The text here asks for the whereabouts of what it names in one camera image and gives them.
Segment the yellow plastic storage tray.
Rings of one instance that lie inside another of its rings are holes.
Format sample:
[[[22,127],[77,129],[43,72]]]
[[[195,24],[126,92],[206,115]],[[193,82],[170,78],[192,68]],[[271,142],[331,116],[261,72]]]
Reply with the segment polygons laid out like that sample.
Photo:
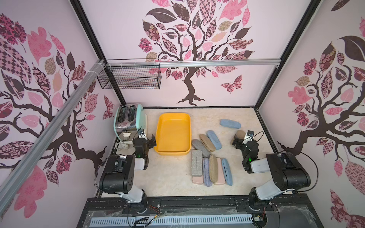
[[[154,150],[163,156],[184,156],[191,150],[191,118],[186,113],[159,116]]]

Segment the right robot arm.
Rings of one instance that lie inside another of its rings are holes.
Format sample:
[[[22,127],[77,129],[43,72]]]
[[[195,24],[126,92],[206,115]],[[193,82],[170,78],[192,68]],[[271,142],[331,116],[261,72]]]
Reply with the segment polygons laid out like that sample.
[[[248,198],[251,210],[259,211],[276,196],[310,186],[308,172],[293,154],[266,154],[265,158],[259,159],[259,144],[254,140],[253,131],[238,130],[231,140],[231,145],[241,151],[242,165],[247,173],[271,174],[270,180],[251,189]]]

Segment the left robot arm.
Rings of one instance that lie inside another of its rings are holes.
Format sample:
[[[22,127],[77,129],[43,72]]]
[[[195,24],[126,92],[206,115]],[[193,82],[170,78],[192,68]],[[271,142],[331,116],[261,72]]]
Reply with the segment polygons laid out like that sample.
[[[136,213],[148,210],[146,192],[134,185],[135,171],[146,170],[149,164],[149,150],[156,146],[156,138],[140,136],[132,140],[135,152],[132,155],[112,155],[104,161],[100,180],[96,181],[98,190],[114,194],[125,200],[127,206]]]

